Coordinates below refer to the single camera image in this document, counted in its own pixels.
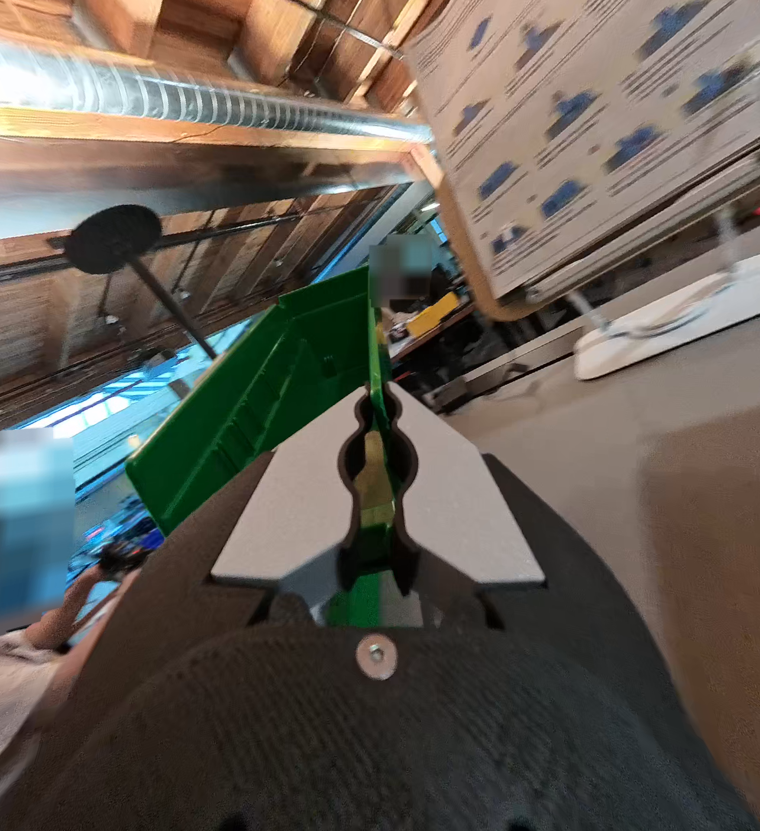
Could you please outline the black disc floor lamp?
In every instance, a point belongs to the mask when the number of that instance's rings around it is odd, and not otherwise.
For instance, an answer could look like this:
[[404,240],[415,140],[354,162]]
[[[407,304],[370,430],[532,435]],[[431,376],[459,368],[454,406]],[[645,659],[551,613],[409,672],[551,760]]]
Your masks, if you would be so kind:
[[189,338],[214,361],[218,354],[195,321],[142,260],[162,235],[162,221],[153,210],[138,204],[122,204],[95,213],[79,224],[65,238],[62,252],[84,274],[111,274],[130,267]]

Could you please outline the green plastic bin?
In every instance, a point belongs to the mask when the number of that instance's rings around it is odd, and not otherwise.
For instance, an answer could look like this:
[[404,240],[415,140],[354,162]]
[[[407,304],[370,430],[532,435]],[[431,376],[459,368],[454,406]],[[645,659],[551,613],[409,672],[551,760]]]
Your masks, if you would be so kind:
[[380,554],[394,515],[382,437],[382,383],[391,363],[371,306],[368,266],[280,297],[199,379],[195,389],[126,463],[159,532],[178,525],[262,452],[370,385],[364,440],[360,544]]

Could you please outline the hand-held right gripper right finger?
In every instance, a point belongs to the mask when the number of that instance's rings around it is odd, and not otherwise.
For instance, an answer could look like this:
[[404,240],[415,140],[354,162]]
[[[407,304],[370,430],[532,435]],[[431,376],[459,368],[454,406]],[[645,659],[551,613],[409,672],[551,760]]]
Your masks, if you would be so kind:
[[456,601],[535,589],[545,574],[484,456],[395,382],[383,387],[394,495],[389,568],[421,627]]

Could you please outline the grey desk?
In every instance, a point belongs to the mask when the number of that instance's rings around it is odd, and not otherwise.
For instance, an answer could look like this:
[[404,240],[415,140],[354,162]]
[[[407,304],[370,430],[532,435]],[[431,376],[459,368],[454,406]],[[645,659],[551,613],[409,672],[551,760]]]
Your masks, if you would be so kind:
[[603,558],[760,816],[760,317],[601,380],[572,364],[448,421]]

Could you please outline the silver ribbed duct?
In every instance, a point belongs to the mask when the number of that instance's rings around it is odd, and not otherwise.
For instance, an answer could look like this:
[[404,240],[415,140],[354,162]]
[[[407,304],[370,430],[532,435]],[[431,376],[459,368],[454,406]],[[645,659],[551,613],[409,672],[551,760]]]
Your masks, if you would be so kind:
[[430,144],[418,121],[0,36],[0,107]]

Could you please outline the large yellow bin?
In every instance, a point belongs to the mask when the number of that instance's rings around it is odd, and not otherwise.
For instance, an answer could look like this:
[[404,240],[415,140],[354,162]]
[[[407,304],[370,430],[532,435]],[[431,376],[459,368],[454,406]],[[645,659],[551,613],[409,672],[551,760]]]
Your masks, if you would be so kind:
[[421,338],[437,328],[441,322],[453,314],[461,306],[459,297],[454,292],[448,292],[440,300],[427,306],[406,322],[406,331],[412,338]]

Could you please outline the wooden document stand white base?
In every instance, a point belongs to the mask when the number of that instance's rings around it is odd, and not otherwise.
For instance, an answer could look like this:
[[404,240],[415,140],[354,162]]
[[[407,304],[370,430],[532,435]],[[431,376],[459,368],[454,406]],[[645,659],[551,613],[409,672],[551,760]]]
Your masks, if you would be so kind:
[[[598,331],[583,336],[575,348],[577,379],[609,375],[760,316],[760,254],[741,252],[734,219],[737,202],[760,187],[760,144],[553,274],[499,300],[489,291],[444,175],[450,194],[444,207],[446,227],[481,310],[491,317],[516,319],[567,297],[572,305],[593,317]],[[713,274],[616,320],[603,319],[580,295],[579,289],[585,284],[711,216],[717,223],[721,261]]]

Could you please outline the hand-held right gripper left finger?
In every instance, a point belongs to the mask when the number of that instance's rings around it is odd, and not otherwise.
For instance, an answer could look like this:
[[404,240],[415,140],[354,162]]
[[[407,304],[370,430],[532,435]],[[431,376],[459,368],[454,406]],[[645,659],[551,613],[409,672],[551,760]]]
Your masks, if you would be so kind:
[[281,442],[212,566],[216,583],[293,593],[311,608],[347,588],[373,420],[359,387]]

